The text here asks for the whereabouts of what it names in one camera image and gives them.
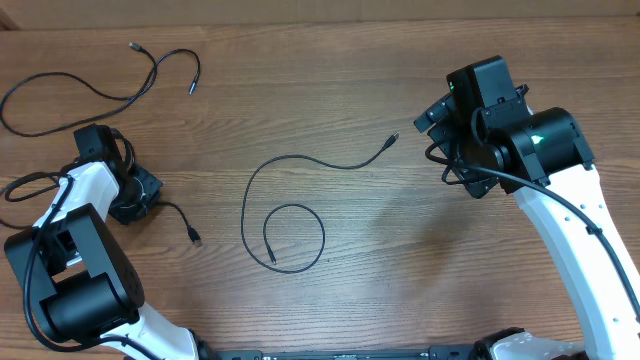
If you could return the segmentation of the black base frame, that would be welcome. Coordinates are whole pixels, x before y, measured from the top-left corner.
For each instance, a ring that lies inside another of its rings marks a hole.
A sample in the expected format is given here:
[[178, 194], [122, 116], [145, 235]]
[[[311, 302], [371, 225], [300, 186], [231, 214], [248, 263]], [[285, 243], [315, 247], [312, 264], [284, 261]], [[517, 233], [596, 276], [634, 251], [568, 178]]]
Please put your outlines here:
[[486, 336], [474, 344], [431, 345], [424, 349], [345, 350], [262, 352], [259, 350], [213, 350], [194, 332], [200, 359], [215, 360], [490, 360], [490, 359], [565, 359], [587, 360], [588, 355], [576, 343], [547, 340], [534, 344], [523, 328], [512, 327]]

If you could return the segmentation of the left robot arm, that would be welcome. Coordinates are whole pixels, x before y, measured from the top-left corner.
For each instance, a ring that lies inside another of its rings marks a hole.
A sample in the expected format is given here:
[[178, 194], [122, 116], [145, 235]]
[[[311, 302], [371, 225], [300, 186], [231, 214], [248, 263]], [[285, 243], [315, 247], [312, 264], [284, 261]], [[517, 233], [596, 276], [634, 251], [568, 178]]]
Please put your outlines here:
[[56, 352], [96, 346], [128, 359], [212, 359], [208, 344], [145, 299], [107, 217], [127, 225], [158, 205], [161, 181], [136, 165], [131, 143], [108, 126], [75, 131], [79, 156], [53, 174], [44, 215], [9, 237], [5, 254], [23, 291], [26, 323]]

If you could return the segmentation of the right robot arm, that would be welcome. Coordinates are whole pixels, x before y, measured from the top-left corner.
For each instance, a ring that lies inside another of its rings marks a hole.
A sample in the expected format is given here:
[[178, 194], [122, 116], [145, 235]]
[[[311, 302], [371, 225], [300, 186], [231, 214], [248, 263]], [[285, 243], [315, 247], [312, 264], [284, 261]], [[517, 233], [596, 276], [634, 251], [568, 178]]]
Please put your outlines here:
[[478, 340], [473, 359], [635, 359], [639, 273], [610, 215], [593, 152], [565, 109], [526, 102], [505, 60], [490, 57], [448, 74], [446, 95], [416, 120], [441, 179], [474, 198], [500, 187], [542, 238], [582, 331], [581, 343], [508, 328]]

